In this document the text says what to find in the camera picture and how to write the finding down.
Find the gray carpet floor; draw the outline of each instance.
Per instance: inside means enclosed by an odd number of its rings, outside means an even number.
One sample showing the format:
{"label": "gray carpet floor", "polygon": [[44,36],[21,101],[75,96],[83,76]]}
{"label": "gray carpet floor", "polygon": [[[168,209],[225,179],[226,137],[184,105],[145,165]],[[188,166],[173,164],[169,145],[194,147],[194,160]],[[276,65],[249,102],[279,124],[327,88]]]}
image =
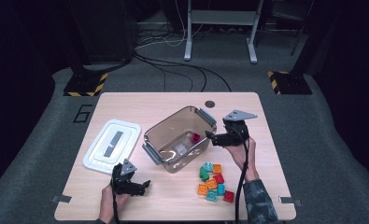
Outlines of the gray carpet floor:
{"label": "gray carpet floor", "polygon": [[[290,71],[305,42],[290,56],[294,38],[265,34],[256,48],[258,63],[249,62],[243,34],[205,35],[192,46],[192,59],[184,62],[185,44],[153,44],[136,51],[152,59],[186,63],[212,70],[232,91],[260,95],[277,153],[291,191],[304,204],[288,223],[369,223],[369,174],[353,159],[336,132],[329,107],[313,79],[305,75],[312,95],[276,95],[267,71]],[[91,69],[108,64],[90,66]],[[166,73],[133,59],[109,73],[102,92],[200,91],[204,76],[189,67],[165,67]],[[57,203],[77,156],[86,122],[73,123],[78,110],[91,113],[98,96],[63,96],[70,69],[54,74],[55,93],[17,158],[0,179],[0,223],[60,223]],[[206,72],[204,91],[228,91],[222,79]]]}

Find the striped warning tape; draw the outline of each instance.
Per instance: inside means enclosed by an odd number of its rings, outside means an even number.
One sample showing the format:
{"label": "striped warning tape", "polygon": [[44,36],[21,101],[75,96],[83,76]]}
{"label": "striped warning tape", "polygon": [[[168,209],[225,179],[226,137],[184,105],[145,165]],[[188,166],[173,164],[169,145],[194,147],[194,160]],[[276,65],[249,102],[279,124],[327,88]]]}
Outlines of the striped warning tape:
{"label": "striped warning tape", "polygon": [[274,90],[275,94],[281,94],[279,86],[277,85],[277,80],[275,78],[276,74],[285,74],[288,75],[289,72],[275,72],[275,71],[268,71],[269,80],[271,81],[272,89]]}
{"label": "striped warning tape", "polygon": [[94,91],[86,91],[86,92],[78,92],[78,91],[67,91],[64,93],[64,96],[97,96],[100,91],[103,89],[108,74],[104,74],[100,77],[99,84],[97,84]]}

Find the person's left hand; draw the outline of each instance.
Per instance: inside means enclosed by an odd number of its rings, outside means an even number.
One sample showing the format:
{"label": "person's left hand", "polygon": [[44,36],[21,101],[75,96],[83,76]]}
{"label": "person's left hand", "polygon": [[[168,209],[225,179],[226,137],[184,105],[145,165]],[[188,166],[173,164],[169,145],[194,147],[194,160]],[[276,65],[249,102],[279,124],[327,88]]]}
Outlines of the person's left hand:
{"label": "person's left hand", "polygon": [[[131,197],[129,194],[116,195],[115,200],[117,202],[118,213],[122,210],[126,201]],[[107,185],[102,190],[102,200],[100,201],[100,213],[99,219],[105,223],[111,223],[114,218],[114,208],[112,199],[112,187]]]}

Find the wooden tabletop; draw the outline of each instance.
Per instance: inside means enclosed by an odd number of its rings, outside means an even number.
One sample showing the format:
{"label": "wooden tabletop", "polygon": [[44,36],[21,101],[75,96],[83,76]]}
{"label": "wooden tabletop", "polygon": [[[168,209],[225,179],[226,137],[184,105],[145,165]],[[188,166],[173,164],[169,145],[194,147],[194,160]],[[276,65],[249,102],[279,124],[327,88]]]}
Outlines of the wooden tabletop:
{"label": "wooden tabletop", "polygon": [[[206,101],[215,106],[207,108]],[[205,109],[217,121],[217,133],[226,133],[222,118],[234,109],[257,114],[256,119],[245,120],[256,143],[256,166],[268,190],[280,220],[296,216],[292,204],[283,204],[278,196],[290,197],[290,191],[277,156],[273,138],[259,96],[254,92],[107,92],[100,96],[89,128],[79,149],[76,161],[64,188],[69,203],[60,202],[55,211],[58,220],[94,220],[99,214],[102,188],[110,175],[87,169],[82,160],[97,134],[111,119],[120,119],[141,126],[142,133],[135,145],[130,162],[137,167],[132,182],[142,184],[151,180],[144,196],[132,197],[120,214],[122,221],[208,221],[234,220],[234,203],[219,196],[216,202],[197,194],[199,168],[206,162],[219,163],[225,179],[225,189],[236,192],[240,170],[228,151],[209,144],[207,150],[182,170],[169,174],[161,165],[155,165],[142,148],[144,132],[181,108],[193,105]],[[240,197],[241,219],[247,219],[245,199]]]}

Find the pile of colorful blocks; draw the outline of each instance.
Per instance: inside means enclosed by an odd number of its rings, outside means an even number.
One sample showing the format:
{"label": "pile of colorful blocks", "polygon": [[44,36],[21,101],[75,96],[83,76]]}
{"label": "pile of colorful blocks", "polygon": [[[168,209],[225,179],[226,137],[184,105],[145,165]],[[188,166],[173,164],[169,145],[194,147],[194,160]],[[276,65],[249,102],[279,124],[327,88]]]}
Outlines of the pile of colorful blocks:
{"label": "pile of colorful blocks", "polygon": [[220,164],[205,162],[199,169],[199,177],[204,183],[199,184],[198,194],[205,195],[206,199],[211,202],[216,202],[217,196],[223,196],[222,199],[227,203],[234,202],[234,193],[225,190]]}

